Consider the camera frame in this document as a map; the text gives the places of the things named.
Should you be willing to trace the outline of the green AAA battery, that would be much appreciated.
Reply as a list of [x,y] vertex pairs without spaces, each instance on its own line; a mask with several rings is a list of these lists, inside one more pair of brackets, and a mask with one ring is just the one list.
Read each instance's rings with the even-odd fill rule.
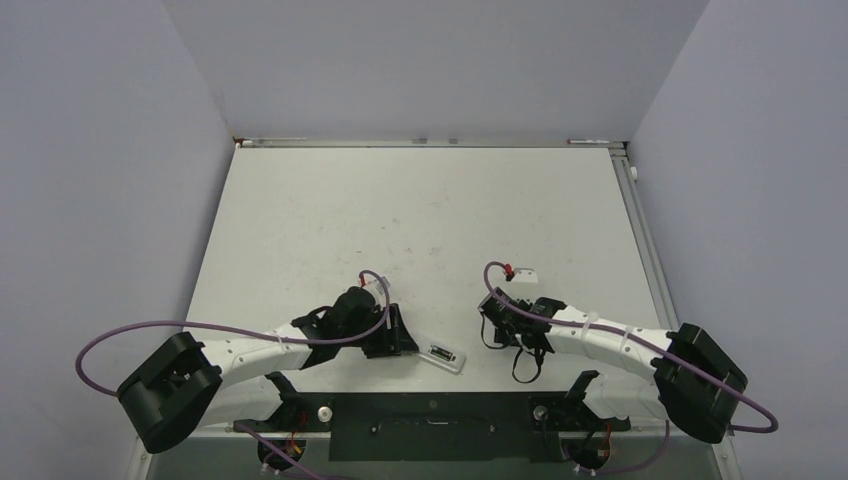
[[444,349],[438,345],[432,345],[429,350],[429,354],[445,363],[453,363],[457,359],[456,355],[453,352]]

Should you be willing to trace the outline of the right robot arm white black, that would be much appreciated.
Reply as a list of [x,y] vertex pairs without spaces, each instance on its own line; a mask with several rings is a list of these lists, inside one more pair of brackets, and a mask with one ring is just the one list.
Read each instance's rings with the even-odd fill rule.
[[516,301],[501,289],[478,307],[496,329],[496,343],[533,353],[571,354],[621,370],[599,374],[567,397],[565,414],[579,428],[599,420],[667,420],[690,437],[721,442],[748,379],[701,327],[646,329],[603,319],[560,300]]

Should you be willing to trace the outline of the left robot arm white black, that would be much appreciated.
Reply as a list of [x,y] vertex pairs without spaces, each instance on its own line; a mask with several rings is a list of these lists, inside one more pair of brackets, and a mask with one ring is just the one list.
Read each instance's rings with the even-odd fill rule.
[[420,350],[380,286],[351,287],[332,305],[260,337],[201,342],[174,334],[120,384],[117,398],[150,453],[175,447],[200,426],[234,420],[284,430],[298,415],[285,372],[326,363],[346,347],[369,359]]

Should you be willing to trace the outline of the white remote control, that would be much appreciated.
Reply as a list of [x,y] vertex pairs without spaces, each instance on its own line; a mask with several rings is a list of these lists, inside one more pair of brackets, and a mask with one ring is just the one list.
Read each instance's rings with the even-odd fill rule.
[[466,363],[466,354],[443,342],[428,340],[419,346],[417,356],[431,365],[459,375]]

